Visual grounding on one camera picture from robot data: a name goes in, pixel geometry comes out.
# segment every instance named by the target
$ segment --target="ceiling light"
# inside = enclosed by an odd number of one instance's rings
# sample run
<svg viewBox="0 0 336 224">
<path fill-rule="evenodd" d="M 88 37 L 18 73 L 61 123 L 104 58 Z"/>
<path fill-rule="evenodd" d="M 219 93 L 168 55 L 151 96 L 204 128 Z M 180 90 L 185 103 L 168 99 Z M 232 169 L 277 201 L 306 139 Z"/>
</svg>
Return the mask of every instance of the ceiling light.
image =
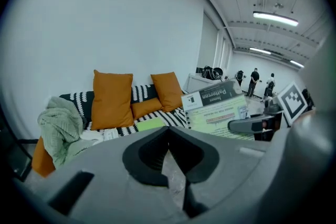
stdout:
<svg viewBox="0 0 336 224">
<path fill-rule="evenodd" d="M 259 50 L 259 49 L 255 49 L 255 48 L 250 48 L 250 50 L 254 50 L 254 51 L 257 51 L 257 52 L 262 52 L 264 54 L 271 54 L 269 51 Z"/>
<path fill-rule="evenodd" d="M 260 19 L 267 19 L 267 20 L 275 20 L 280 23 L 288 24 L 291 26 L 297 26 L 299 22 L 297 20 L 280 16 L 273 13 L 266 13 L 266 12 L 253 12 L 253 17 L 260 18 Z"/>
<path fill-rule="evenodd" d="M 293 60 L 290 60 L 290 62 L 291 62 L 292 64 L 298 66 L 298 67 L 305 67 L 305 66 L 303 66 L 302 64 L 300 64 L 300 63 L 298 63 L 298 62 L 295 62 L 295 61 L 293 61 Z"/>
</svg>

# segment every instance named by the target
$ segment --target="green sticky note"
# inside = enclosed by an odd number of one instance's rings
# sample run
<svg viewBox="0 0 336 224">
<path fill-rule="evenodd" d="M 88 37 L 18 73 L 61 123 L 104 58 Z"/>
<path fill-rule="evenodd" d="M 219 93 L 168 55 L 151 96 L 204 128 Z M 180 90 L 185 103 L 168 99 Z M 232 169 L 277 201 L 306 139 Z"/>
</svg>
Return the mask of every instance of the green sticky note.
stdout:
<svg viewBox="0 0 336 224">
<path fill-rule="evenodd" d="M 137 125 L 139 132 L 165 126 L 160 118 L 138 122 Z"/>
</svg>

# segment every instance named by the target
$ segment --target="couch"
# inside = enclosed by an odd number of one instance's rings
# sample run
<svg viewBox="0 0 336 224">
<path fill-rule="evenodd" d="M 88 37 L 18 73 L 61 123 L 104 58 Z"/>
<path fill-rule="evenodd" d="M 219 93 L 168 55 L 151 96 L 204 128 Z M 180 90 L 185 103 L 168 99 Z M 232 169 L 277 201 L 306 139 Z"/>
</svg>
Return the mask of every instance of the couch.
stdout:
<svg viewBox="0 0 336 224">
<path fill-rule="evenodd" d="M 85 130 L 90 130 L 92 125 L 91 107 L 93 99 L 95 97 L 94 92 L 88 91 L 88 92 L 69 93 L 60 95 L 60 97 L 74 103 L 79 114 L 83 117 L 85 123 Z M 153 84 L 132 87 L 131 104 L 150 100 L 155 97 L 158 97 L 158 95 L 155 90 L 155 86 Z M 117 128 L 119 136 L 125 136 L 131 133 L 138 132 L 136 123 L 152 118 L 161 118 L 166 126 L 186 127 L 185 115 L 182 108 L 177 108 L 174 111 L 168 113 L 165 113 L 160 110 L 155 111 L 153 113 L 149 113 L 135 120 L 134 125 L 131 127 Z M 31 166 L 33 170 L 42 177 L 47 177 L 51 172 L 55 170 L 52 158 L 44 149 L 42 137 L 40 137 L 40 139 L 37 142 Z"/>
</svg>

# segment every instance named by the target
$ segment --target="orange pillow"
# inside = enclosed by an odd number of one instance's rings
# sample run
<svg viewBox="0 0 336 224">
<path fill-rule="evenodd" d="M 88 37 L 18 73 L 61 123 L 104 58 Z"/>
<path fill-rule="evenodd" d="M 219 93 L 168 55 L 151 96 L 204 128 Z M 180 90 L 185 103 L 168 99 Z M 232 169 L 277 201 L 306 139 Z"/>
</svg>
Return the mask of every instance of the orange pillow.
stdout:
<svg viewBox="0 0 336 224">
<path fill-rule="evenodd" d="M 94 71 L 92 130 L 128 127 L 134 124 L 131 111 L 133 74 Z"/>
<path fill-rule="evenodd" d="M 162 111 L 170 112 L 182 106 L 182 90 L 174 72 L 152 74 L 151 77 L 163 106 Z"/>
<path fill-rule="evenodd" d="M 145 116 L 149 113 L 161 110 L 162 104 L 160 103 L 158 98 L 155 97 L 147 101 L 131 104 L 131 109 L 134 119 L 137 120 L 138 118 L 141 118 L 142 116 Z"/>
</svg>

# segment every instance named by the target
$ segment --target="orange couch armrest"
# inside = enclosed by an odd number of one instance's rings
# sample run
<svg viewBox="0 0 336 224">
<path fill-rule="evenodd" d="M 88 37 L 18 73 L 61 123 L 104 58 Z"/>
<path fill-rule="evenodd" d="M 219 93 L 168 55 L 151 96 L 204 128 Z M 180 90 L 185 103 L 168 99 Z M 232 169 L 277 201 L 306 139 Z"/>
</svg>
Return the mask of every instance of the orange couch armrest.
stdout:
<svg viewBox="0 0 336 224">
<path fill-rule="evenodd" d="M 52 171 L 55 170 L 53 159 L 48 152 L 44 149 L 43 138 L 40 137 L 36 144 L 36 148 L 31 162 L 31 167 L 35 172 L 42 177 L 47 177 Z"/>
</svg>

